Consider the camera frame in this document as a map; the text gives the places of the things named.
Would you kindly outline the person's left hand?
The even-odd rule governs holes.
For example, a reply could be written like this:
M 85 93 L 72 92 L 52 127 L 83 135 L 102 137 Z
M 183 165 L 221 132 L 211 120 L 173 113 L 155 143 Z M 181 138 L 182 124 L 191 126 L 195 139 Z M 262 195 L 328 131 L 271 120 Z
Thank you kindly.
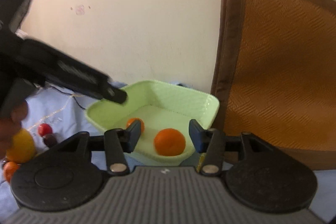
M 13 136 L 21 129 L 22 121 L 28 115 L 28 104 L 24 101 L 21 105 L 14 108 L 9 118 L 1 118 L 0 122 L 0 158 L 3 159 L 7 149 L 11 146 Z

